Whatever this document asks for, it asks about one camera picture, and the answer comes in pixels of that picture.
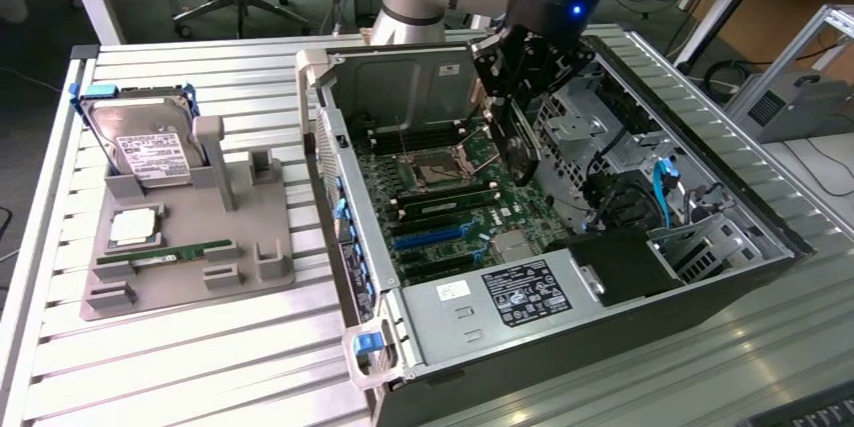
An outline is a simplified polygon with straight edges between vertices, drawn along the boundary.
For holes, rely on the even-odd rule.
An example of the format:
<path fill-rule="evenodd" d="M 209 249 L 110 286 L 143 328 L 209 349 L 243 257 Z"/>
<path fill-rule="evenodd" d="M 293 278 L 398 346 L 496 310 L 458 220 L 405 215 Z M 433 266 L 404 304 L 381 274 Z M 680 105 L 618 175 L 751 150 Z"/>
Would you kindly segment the green graphics card black fan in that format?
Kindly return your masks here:
<path fill-rule="evenodd" d="M 526 186 L 534 178 L 542 155 L 524 108 L 512 97 L 489 96 L 480 79 L 473 82 L 469 102 L 472 110 L 465 124 L 477 120 L 486 128 L 514 184 Z"/>

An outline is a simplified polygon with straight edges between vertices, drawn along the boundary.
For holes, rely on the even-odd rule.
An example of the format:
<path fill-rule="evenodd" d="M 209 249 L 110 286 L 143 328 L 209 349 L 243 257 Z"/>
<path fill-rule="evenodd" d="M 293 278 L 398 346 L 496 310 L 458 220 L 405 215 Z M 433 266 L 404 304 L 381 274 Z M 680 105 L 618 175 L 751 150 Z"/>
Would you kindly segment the metal socket cover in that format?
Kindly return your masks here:
<path fill-rule="evenodd" d="M 498 155 L 488 126 L 480 127 L 453 148 L 460 172 L 472 180 Z"/>

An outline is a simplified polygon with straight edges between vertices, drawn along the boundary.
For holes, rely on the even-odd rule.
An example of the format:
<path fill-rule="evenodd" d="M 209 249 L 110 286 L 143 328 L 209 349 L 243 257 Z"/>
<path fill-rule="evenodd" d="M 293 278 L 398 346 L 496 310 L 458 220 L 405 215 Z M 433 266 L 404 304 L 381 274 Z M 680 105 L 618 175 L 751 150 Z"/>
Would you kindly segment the perforated metal disk bay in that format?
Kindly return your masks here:
<path fill-rule="evenodd" d="M 542 147 L 536 179 L 574 205 L 582 203 L 590 174 L 650 172 L 674 146 L 672 136 L 600 59 L 542 99 L 534 131 Z"/>

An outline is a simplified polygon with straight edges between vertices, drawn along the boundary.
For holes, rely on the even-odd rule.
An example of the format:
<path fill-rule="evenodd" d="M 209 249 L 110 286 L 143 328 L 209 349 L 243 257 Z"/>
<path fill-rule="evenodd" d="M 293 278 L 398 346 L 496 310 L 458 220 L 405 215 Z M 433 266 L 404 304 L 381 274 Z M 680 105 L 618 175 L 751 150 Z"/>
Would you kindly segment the CPU socket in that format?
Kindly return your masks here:
<path fill-rule="evenodd" d="M 453 147 L 422 150 L 398 157 L 397 164 L 402 188 L 412 192 L 428 192 L 469 184 L 453 155 Z"/>

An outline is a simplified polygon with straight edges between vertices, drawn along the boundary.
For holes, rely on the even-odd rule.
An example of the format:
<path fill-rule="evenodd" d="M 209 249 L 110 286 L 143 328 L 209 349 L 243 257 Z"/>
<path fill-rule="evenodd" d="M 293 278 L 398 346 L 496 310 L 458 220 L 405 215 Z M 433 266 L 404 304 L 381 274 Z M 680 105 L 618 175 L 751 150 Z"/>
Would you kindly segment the green motherboard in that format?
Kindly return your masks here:
<path fill-rule="evenodd" d="M 450 132 L 456 130 L 464 135 L 464 140 L 480 127 L 482 127 L 480 124 L 464 124 L 456 121 L 448 126 L 418 131 Z M 417 285 L 409 282 L 412 275 L 405 272 L 408 265 L 418 265 L 468 253 L 476 256 L 477 268 L 473 270 L 502 264 L 492 244 L 493 238 L 501 233 L 514 230 L 522 231 L 526 238 L 534 242 L 538 254 L 545 251 L 545 247 L 552 241 L 570 236 L 573 232 L 570 219 L 556 210 L 553 197 L 536 183 L 529 183 L 526 186 L 514 184 L 498 154 L 476 178 L 469 181 L 469 184 L 488 180 L 496 181 L 502 193 L 501 199 L 492 206 L 452 213 L 452 215 L 460 216 L 458 226 L 469 229 L 468 235 L 462 239 L 436 245 L 396 250 L 394 240 L 410 235 L 400 237 L 390 235 L 390 227 L 402 223 L 398 220 L 396 203 L 392 203 L 390 200 L 396 194 L 412 191 L 402 188 L 397 169 L 398 157 L 402 153 L 377 155 L 372 150 L 373 137 L 388 132 L 398 133 L 398 131 L 384 131 L 378 128 L 364 129 L 356 153 L 365 175 L 369 197 L 378 215 L 381 232 L 386 239 L 392 264 L 404 285 Z"/>

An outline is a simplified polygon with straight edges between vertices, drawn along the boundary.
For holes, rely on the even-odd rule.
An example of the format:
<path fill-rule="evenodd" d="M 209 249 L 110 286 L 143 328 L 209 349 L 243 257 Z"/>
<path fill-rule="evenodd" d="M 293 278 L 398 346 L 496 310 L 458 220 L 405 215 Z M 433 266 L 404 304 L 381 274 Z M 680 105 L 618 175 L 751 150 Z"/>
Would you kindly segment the black labelled RAM stick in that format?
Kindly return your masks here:
<path fill-rule="evenodd" d="M 396 204 L 398 220 L 409 222 L 440 215 L 465 212 L 480 207 L 492 206 L 501 199 L 502 193 L 497 186 L 493 190 L 441 198 L 426 202 L 416 202 L 400 206 Z"/>

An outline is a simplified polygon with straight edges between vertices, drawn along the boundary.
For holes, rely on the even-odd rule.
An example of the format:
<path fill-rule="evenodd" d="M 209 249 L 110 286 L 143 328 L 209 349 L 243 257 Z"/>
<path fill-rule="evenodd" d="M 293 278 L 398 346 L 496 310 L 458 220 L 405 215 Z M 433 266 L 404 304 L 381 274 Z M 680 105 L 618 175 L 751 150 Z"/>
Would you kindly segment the black expansion slot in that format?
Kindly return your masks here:
<path fill-rule="evenodd" d="M 468 253 L 466 255 L 449 257 L 418 265 L 408 265 L 405 272 L 413 276 L 433 275 L 469 268 L 474 263 L 476 256 Z"/>
<path fill-rule="evenodd" d="M 477 268 L 473 262 L 458 263 L 456 265 L 440 266 L 436 269 L 417 270 L 409 278 L 412 284 L 434 281 L 461 273 L 469 272 Z"/>
<path fill-rule="evenodd" d="M 456 227 L 460 223 L 460 216 L 449 214 L 402 222 L 400 225 L 392 226 L 389 231 L 393 237 L 400 237 L 441 228 Z"/>

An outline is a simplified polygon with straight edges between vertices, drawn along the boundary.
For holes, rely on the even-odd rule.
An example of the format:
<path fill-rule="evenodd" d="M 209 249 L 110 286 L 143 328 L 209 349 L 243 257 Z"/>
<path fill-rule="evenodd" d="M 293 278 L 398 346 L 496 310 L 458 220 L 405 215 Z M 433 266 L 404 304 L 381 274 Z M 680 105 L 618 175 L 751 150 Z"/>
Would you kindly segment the blue expansion slot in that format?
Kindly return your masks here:
<path fill-rule="evenodd" d="M 458 226 L 432 232 L 414 234 L 409 237 L 397 238 L 394 240 L 394 249 L 408 250 L 436 245 L 446 241 L 462 239 L 468 235 L 468 233 L 469 229 L 466 227 Z"/>

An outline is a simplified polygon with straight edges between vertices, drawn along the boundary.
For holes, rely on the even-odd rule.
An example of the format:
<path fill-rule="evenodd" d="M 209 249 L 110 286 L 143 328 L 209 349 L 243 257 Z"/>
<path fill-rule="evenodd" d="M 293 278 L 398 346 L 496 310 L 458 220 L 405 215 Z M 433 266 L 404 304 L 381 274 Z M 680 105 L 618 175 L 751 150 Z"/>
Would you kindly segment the silver finned heatsink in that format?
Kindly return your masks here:
<path fill-rule="evenodd" d="M 496 254 L 504 263 L 534 257 L 538 254 L 536 244 L 522 231 L 514 230 L 498 234 L 492 241 Z"/>

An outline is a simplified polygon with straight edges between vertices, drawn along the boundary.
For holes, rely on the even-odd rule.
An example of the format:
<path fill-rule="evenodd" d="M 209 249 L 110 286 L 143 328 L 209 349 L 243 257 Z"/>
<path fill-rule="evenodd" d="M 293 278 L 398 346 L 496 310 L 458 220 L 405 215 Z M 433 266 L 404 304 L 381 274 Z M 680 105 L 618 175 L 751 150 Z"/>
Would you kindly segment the grey metal control box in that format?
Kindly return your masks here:
<path fill-rule="evenodd" d="M 780 74 L 751 105 L 747 90 L 764 77 L 753 74 L 725 112 L 760 144 L 854 133 L 854 85 L 808 69 Z"/>

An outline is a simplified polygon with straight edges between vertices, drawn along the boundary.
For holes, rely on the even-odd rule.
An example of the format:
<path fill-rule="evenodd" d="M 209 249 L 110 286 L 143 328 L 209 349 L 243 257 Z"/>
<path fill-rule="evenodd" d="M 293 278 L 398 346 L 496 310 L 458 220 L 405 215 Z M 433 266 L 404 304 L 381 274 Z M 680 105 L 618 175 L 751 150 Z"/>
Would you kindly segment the black office chair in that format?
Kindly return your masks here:
<path fill-rule="evenodd" d="M 189 21 L 199 19 L 213 12 L 234 8 L 237 13 L 235 33 L 237 38 L 242 39 L 245 37 L 245 19 L 249 17 L 250 9 L 255 8 L 296 23 L 301 28 L 301 33 L 309 35 L 313 32 L 309 19 L 293 11 L 289 6 L 290 0 L 278 0 L 277 4 L 265 0 L 207 0 L 201 6 L 186 9 L 173 16 L 174 30 L 182 38 L 187 39 L 193 35 Z"/>

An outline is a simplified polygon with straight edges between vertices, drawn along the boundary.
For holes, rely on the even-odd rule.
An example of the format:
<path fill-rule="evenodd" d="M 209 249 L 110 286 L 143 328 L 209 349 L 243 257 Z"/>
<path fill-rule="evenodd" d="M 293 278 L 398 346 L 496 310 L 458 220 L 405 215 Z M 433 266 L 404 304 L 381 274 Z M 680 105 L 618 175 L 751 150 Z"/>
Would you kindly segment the black plastic cover box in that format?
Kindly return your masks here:
<path fill-rule="evenodd" d="M 648 241 L 648 232 L 629 226 L 554 240 L 545 251 L 570 250 L 577 264 L 596 272 L 605 288 L 601 302 L 612 306 L 685 285 L 656 256 Z"/>

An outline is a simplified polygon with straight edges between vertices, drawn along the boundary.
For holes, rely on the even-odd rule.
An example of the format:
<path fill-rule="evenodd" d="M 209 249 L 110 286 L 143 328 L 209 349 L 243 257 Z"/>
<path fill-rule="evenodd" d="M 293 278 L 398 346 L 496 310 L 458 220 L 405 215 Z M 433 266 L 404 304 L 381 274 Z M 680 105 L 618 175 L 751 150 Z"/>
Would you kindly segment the silver metal disk bay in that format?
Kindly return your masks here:
<path fill-rule="evenodd" d="M 685 284 L 701 282 L 729 272 L 788 262 L 793 250 L 777 239 L 753 235 L 725 214 L 700 222 L 648 232 L 648 244 L 669 272 Z"/>

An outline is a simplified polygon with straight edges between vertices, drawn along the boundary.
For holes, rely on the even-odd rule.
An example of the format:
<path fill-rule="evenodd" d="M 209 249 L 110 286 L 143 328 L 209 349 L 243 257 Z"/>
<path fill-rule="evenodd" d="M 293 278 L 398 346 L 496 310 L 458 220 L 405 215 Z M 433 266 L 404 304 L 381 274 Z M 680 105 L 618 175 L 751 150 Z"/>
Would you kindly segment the grey power supply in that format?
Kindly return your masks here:
<path fill-rule="evenodd" d="M 408 287 L 402 296 L 428 370 L 494 369 L 514 383 L 557 376 L 560 338 L 614 313 L 568 249 Z"/>

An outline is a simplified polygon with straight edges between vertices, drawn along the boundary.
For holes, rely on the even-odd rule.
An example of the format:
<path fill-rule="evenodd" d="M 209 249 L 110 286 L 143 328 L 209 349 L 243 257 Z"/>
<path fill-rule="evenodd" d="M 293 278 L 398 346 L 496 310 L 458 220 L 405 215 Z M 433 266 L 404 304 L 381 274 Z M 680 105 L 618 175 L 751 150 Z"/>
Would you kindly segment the silver hard disk blue carrier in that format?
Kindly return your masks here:
<path fill-rule="evenodd" d="M 191 183 L 191 170 L 207 165 L 193 134 L 199 116 L 193 85 L 122 88 L 95 83 L 73 90 L 71 105 L 94 132 L 114 175 L 134 176 L 145 188 Z"/>

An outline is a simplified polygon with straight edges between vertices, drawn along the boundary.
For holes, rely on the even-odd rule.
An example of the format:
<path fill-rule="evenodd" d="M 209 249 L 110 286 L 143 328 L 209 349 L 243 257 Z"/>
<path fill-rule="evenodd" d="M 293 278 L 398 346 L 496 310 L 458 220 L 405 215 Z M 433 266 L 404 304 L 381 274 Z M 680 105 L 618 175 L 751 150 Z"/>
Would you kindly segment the black open PC case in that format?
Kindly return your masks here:
<path fill-rule="evenodd" d="M 580 205 L 541 186 L 536 171 L 530 183 L 546 191 L 556 210 L 569 217 L 569 237 L 629 226 L 649 232 L 723 213 L 751 234 L 760 236 L 764 231 L 777 238 L 793 250 L 795 259 L 608 306 L 614 309 L 610 316 L 560 338 L 558 375 L 701 324 L 813 251 L 749 185 L 745 164 L 735 158 L 749 150 L 748 137 L 728 125 L 690 81 L 633 36 L 592 37 L 593 61 L 601 60 L 633 92 L 674 146 L 650 172 L 590 174 Z M 501 380 L 494 369 L 430 372 L 425 367 L 402 296 L 402 290 L 416 285 L 404 285 L 393 267 L 356 153 L 362 130 L 398 131 L 397 116 L 413 131 L 456 121 L 465 124 L 473 82 L 480 79 L 472 54 L 466 42 L 314 48 L 298 54 L 297 75 L 312 184 L 344 309 L 346 367 L 368 396 L 373 425 L 424 425 L 548 380 L 514 383 Z M 341 193 L 337 175 L 344 180 Z M 334 208 L 342 197 L 349 200 L 352 218 L 337 220 Z M 353 242 L 364 249 L 362 260 L 353 255 Z M 361 262 L 370 269 L 368 282 L 358 270 Z M 377 293 L 374 305 L 365 291 L 369 282 Z M 381 332 L 386 347 L 357 356 L 354 338 L 366 332 Z"/>

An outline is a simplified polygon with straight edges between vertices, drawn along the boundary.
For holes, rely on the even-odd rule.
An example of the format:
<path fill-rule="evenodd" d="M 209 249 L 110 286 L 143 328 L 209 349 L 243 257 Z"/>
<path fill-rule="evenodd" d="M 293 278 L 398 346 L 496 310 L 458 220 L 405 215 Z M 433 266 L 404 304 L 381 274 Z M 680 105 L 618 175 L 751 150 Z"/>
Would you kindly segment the grey parts rack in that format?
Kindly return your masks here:
<path fill-rule="evenodd" d="M 131 175 L 106 179 L 106 192 L 82 294 L 86 321 L 123 316 L 222 297 L 284 288 L 296 281 L 285 173 L 270 152 L 255 150 L 229 163 L 222 153 L 223 120 L 195 119 L 195 140 L 207 165 L 191 170 L 191 183 L 145 188 Z M 158 234 L 147 244 L 109 247 L 117 212 L 153 207 Z M 97 266 L 106 255 L 230 239 L 238 248 L 203 259 L 146 267 L 127 262 Z"/>

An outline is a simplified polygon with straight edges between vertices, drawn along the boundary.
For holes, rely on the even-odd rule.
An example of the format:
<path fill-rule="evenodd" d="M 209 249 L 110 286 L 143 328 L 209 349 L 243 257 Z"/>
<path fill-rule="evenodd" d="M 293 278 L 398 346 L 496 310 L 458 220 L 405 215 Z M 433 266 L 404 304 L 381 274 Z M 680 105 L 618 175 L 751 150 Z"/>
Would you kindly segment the green RAM stick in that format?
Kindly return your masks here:
<path fill-rule="evenodd" d="M 171 263 L 181 263 L 203 259 L 209 252 L 231 250 L 238 248 L 238 243 L 230 239 L 189 244 L 175 247 L 157 248 L 123 254 L 111 254 L 95 260 L 97 266 L 106 266 L 127 262 L 133 267 L 146 267 Z"/>

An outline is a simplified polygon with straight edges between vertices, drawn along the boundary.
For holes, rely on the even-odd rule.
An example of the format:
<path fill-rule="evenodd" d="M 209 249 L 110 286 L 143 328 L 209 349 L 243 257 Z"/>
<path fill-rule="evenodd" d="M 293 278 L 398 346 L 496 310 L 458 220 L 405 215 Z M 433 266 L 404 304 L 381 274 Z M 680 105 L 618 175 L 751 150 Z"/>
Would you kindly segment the silver CPU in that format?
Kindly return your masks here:
<path fill-rule="evenodd" d="M 159 222 L 158 210 L 143 207 L 115 213 L 109 236 L 109 247 L 119 248 L 147 244 L 155 240 Z"/>

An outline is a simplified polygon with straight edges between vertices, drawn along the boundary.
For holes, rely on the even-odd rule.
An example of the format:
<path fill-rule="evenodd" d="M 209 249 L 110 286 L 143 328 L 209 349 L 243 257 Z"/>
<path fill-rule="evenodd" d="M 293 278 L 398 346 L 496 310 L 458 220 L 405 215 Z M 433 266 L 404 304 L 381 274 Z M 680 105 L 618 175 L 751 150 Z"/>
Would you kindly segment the black keyboard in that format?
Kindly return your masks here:
<path fill-rule="evenodd" d="M 827 405 L 793 402 L 740 421 L 737 427 L 854 427 L 854 399 Z"/>

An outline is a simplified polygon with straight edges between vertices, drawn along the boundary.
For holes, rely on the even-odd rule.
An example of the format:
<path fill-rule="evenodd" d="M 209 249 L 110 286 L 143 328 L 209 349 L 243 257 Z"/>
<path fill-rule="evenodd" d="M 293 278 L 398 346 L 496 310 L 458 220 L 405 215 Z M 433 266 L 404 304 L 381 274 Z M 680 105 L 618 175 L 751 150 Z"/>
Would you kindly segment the aluminium profile frame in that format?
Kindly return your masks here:
<path fill-rule="evenodd" d="M 827 4 L 819 10 L 767 69 L 760 92 L 791 70 L 808 69 L 854 86 L 854 5 Z"/>

